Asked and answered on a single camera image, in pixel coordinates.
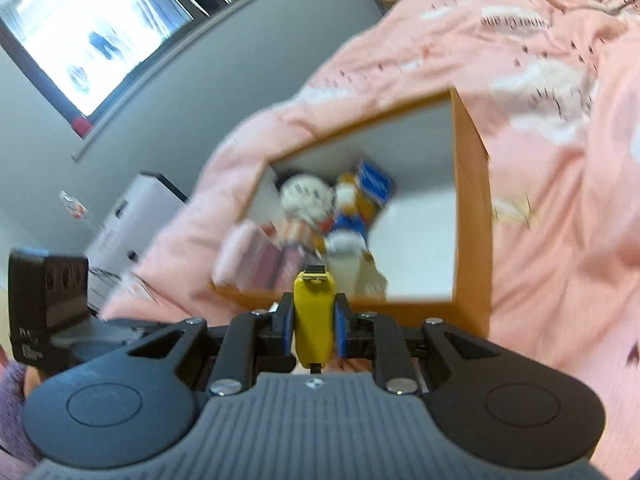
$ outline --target pink bedding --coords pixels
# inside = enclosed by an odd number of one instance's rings
[[[455,85],[491,156],[492,339],[590,384],[607,408],[593,461],[640,466],[640,14],[636,0],[402,0],[288,102],[240,124],[106,317],[226,323],[220,243],[272,158]]]

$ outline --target window sill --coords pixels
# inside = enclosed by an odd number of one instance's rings
[[[128,87],[123,89],[123,91],[118,95],[117,99],[113,103],[111,103],[109,108],[105,110],[103,114],[100,115],[98,120],[92,126],[88,135],[82,140],[80,147],[72,155],[72,159],[78,162],[82,158],[86,150],[94,142],[94,140],[97,139],[97,137],[100,135],[101,131],[105,129],[106,125],[124,106],[124,104],[129,101],[131,97],[136,92],[138,92],[156,73],[162,70],[164,66],[167,65],[174,57],[178,56],[181,51],[187,49],[187,47],[190,46],[190,44],[196,41],[199,37],[209,32],[212,28],[216,27],[217,24],[233,15],[236,10],[241,9],[252,1],[254,0],[233,1],[225,9],[220,10],[220,12],[217,12],[208,20],[189,30],[182,38],[177,41],[177,43],[169,47],[169,49],[163,52],[161,56],[154,60],[154,62],[150,63],[149,66],[146,67],[144,72],[134,81],[132,81],[132,83]]]

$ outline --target orange box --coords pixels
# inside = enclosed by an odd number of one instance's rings
[[[278,174],[299,170],[335,180],[362,159],[389,174],[396,188],[368,235],[376,267],[388,280],[386,300],[353,296],[352,309],[389,314],[405,326],[441,317],[487,336],[488,156],[455,89],[398,105],[272,160],[241,217],[258,224],[282,218],[274,186]],[[272,290],[216,291],[247,308],[269,308],[280,299]]]

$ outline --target fuzzy purple fabric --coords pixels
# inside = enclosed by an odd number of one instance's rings
[[[24,374],[26,367],[11,362],[0,380],[0,479],[15,480],[24,476],[39,461],[22,429]]]

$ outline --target metal screw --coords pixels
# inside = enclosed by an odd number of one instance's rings
[[[218,379],[211,383],[209,389],[212,394],[219,395],[220,397],[226,397],[239,393],[240,390],[242,390],[242,383],[235,379]]]
[[[386,390],[396,395],[414,394],[418,391],[418,383],[406,377],[396,377],[386,383]]]
[[[318,388],[324,386],[324,381],[320,377],[311,377],[305,381],[305,386],[307,388],[311,388],[312,390],[317,390]]]

